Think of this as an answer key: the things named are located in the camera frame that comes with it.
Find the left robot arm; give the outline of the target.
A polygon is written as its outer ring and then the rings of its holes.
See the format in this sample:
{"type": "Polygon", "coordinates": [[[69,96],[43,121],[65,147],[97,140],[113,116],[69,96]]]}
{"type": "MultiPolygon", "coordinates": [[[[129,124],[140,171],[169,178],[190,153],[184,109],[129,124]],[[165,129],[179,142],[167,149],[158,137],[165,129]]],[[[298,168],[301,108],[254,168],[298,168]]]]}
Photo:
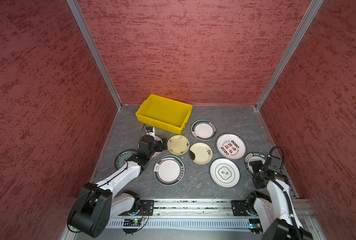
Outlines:
{"type": "Polygon", "coordinates": [[[132,191],[124,191],[119,196],[117,194],[144,172],[156,152],[167,149],[166,138],[157,141],[150,135],[141,137],[137,152],[119,170],[97,184],[89,182],[82,187],[67,217],[68,230],[72,232],[71,228],[74,227],[76,233],[96,238],[110,219],[142,209],[140,195],[132,191]]]}

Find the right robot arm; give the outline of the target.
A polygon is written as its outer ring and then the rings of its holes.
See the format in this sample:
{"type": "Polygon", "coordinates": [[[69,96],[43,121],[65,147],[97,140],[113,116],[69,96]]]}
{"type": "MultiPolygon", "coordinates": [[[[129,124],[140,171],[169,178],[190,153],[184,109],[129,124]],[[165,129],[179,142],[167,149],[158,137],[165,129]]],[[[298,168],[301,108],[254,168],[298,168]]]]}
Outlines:
{"type": "Polygon", "coordinates": [[[269,195],[254,191],[247,198],[247,213],[258,216],[263,240],[312,240],[295,212],[290,185],[281,170],[271,166],[269,161],[249,163],[252,167],[253,183],[256,189],[266,188],[269,195]]]}

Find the white plate red characters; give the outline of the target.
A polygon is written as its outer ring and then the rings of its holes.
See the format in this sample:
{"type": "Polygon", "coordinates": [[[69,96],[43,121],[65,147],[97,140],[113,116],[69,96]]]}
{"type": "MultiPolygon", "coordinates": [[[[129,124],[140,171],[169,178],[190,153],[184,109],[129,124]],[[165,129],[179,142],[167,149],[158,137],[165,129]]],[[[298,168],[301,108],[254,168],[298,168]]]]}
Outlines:
{"type": "Polygon", "coordinates": [[[216,147],[221,156],[233,161],[241,159],[247,151],[244,141],[234,134],[219,136],[216,141],[216,147]]]}

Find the cream plate black brushstroke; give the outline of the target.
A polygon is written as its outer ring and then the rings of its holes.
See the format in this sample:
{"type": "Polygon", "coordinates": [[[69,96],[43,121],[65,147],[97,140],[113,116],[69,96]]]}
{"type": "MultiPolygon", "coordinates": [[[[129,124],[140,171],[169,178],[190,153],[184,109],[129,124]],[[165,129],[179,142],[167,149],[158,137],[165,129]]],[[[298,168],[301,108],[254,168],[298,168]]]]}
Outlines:
{"type": "Polygon", "coordinates": [[[213,151],[211,147],[205,143],[195,143],[190,147],[189,155],[194,163],[205,165],[212,160],[213,151]]]}

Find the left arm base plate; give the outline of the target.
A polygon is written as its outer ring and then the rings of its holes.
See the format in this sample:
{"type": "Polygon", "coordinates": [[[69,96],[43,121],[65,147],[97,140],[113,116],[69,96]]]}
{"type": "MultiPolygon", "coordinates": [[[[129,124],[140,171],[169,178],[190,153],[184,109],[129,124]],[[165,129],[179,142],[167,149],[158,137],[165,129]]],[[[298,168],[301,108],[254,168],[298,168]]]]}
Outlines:
{"type": "Polygon", "coordinates": [[[128,211],[129,216],[152,215],[154,211],[154,200],[135,200],[133,208],[128,211]]]}

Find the white plate green quatrefoil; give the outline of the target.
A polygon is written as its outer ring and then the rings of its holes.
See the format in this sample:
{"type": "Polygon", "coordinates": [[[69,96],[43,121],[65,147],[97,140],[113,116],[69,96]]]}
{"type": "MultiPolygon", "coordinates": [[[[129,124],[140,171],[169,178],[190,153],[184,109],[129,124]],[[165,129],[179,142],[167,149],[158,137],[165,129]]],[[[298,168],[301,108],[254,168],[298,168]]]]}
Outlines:
{"type": "Polygon", "coordinates": [[[240,171],[236,164],[224,158],[213,161],[210,175],[213,182],[221,188],[233,188],[240,180],[240,171]]]}

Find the dark green rim text plate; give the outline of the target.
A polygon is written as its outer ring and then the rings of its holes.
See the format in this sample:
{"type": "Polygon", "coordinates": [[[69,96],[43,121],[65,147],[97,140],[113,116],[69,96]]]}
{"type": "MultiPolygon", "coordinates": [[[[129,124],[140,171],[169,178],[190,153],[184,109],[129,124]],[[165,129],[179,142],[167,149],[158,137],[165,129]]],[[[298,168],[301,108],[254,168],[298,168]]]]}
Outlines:
{"type": "Polygon", "coordinates": [[[265,164],[267,155],[259,152],[250,152],[246,155],[244,166],[247,173],[253,177],[254,174],[265,164]]]}

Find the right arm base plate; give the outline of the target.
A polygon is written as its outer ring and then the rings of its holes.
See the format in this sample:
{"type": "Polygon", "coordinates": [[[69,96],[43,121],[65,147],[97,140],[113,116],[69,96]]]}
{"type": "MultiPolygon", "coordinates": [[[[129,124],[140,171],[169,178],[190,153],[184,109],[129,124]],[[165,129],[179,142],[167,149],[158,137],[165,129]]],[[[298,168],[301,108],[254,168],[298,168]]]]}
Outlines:
{"type": "Polygon", "coordinates": [[[232,212],[234,217],[257,216],[253,204],[246,200],[232,200],[232,212]]]}

